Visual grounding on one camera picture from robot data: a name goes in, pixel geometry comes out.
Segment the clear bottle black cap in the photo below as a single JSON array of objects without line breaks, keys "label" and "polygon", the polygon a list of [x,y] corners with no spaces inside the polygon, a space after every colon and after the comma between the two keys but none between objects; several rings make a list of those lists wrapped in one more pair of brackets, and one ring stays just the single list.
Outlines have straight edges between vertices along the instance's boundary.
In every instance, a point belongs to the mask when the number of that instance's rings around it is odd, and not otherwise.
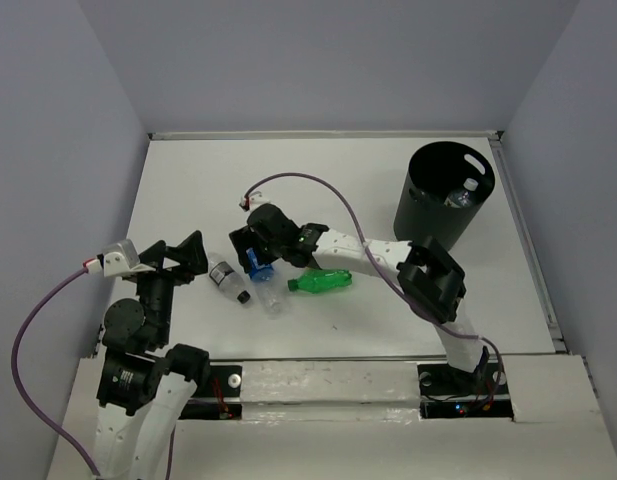
[{"label": "clear bottle black cap", "polygon": [[227,298],[241,305],[251,300],[242,277],[219,254],[208,253],[208,277],[214,286]]}]

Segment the clear bottle blue label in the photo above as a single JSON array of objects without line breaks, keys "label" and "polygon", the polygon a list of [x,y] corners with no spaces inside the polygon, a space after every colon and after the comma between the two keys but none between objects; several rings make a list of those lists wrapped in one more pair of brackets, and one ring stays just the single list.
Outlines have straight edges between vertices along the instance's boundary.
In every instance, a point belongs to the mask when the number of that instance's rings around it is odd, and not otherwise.
[{"label": "clear bottle blue label", "polygon": [[288,310],[282,277],[271,264],[259,260],[253,248],[249,248],[246,255],[250,266],[248,276],[262,307],[269,316],[280,317]]}]

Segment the green plastic bottle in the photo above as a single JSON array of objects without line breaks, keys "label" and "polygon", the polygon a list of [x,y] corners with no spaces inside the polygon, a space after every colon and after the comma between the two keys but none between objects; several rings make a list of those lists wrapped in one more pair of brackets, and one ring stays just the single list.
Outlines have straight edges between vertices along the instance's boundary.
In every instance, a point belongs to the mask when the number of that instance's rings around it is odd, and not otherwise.
[{"label": "green plastic bottle", "polygon": [[306,270],[300,277],[287,281],[290,292],[321,294],[352,285],[352,273],[348,270]]}]

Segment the clear bottle green white label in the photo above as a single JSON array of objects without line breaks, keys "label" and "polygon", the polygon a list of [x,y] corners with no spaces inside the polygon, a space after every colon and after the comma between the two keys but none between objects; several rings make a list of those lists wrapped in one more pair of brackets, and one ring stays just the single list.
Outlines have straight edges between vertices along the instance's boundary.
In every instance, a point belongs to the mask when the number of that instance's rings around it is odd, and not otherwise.
[{"label": "clear bottle green white label", "polygon": [[467,178],[461,187],[451,191],[447,195],[444,200],[444,205],[451,208],[470,208],[476,205],[476,190],[478,186],[479,183],[477,180]]}]

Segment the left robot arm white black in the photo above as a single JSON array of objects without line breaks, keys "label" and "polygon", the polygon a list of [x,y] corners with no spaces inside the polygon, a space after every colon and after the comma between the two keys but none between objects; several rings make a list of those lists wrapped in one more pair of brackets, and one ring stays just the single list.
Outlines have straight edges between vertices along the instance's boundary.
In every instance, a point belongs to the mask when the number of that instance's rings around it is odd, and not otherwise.
[{"label": "left robot arm white black", "polygon": [[208,352],[169,343],[175,289],[208,271],[203,237],[194,231],[177,246],[160,240],[143,252],[125,239],[85,266],[136,286],[103,319],[95,476],[152,479],[185,405],[209,383]]}]

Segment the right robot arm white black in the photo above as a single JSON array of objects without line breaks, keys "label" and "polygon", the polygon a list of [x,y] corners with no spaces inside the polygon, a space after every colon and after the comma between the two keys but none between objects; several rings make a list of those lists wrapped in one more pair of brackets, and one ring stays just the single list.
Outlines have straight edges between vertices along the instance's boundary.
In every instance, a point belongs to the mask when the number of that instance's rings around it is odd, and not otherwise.
[{"label": "right robot arm white black", "polygon": [[450,384],[461,392],[485,390],[489,352],[462,304],[465,273],[433,238],[421,244],[361,240],[323,224],[299,226],[271,203],[256,206],[229,238],[247,273],[283,260],[296,268],[343,269],[386,281],[416,316],[434,326]]}]

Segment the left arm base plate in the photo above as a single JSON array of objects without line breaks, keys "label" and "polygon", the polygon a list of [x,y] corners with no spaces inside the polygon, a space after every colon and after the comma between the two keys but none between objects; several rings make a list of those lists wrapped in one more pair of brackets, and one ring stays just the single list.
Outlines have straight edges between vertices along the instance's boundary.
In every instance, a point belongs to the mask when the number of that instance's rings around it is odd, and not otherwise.
[{"label": "left arm base plate", "polygon": [[211,365],[206,384],[198,387],[184,406],[180,420],[232,421],[242,417],[243,368],[237,364]]}]

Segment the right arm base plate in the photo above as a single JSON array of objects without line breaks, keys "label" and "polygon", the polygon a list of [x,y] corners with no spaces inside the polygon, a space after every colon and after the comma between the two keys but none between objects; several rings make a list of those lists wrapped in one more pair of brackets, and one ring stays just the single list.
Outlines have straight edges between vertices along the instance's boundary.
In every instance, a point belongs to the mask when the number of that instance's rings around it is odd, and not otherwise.
[{"label": "right arm base plate", "polygon": [[420,406],[424,420],[514,418],[507,380],[498,364],[488,363],[481,376],[446,363],[417,366]]}]

